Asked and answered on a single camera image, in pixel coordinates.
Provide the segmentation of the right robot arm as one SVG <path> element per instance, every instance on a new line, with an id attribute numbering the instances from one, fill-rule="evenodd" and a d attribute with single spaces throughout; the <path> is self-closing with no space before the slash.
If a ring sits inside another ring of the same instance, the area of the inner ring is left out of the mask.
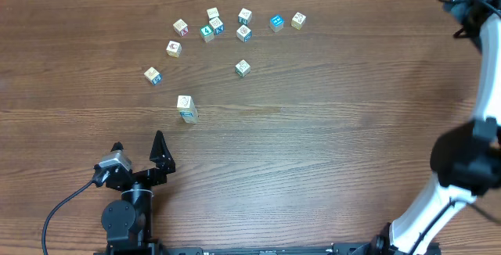
<path id="1" fill-rule="evenodd" d="M 500 187 L 500 0 L 438 0 L 461 24 L 453 36 L 481 53 L 471 118 L 441 135 L 431 150 L 430 181 L 407 211 L 357 254 L 437 254 L 434 237 L 464 207 Z"/>

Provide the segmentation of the wooden block blue base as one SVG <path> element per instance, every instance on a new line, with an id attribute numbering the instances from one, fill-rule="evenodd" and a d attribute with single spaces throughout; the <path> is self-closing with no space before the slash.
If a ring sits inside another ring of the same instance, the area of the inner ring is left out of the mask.
<path id="1" fill-rule="evenodd" d="M 196 107 L 191 107 L 191 108 L 180 108 L 179 109 L 179 112 L 180 112 L 180 115 L 182 117 L 182 115 L 184 113 L 193 113 L 193 114 L 196 114 L 198 116 L 198 112 L 197 112 L 197 109 Z"/>

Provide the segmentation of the green letter L block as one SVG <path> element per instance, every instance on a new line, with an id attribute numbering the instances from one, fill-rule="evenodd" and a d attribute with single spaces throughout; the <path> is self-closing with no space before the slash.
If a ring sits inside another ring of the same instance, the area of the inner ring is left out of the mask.
<path id="1" fill-rule="evenodd" d="M 182 118 L 188 124 L 196 124 L 198 122 L 198 116 L 193 113 L 184 113 Z"/>

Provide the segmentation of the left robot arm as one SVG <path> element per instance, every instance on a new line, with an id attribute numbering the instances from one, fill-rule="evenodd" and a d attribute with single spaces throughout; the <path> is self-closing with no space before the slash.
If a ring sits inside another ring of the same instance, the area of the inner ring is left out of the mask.
<path id="1" fill-rule="evenodd" d="M 175 162 L 161 131 L 155 134 L 150 161 L 154 167 L 134 172 L 123 145 L 117 142 L 94 166 L 92 182 L 121 193 L 101 216 L 106 254 L 166 254 L 161 241 L 153 237 L 152 187 L 167 182 L 167 175 L 175 172 Z"/>

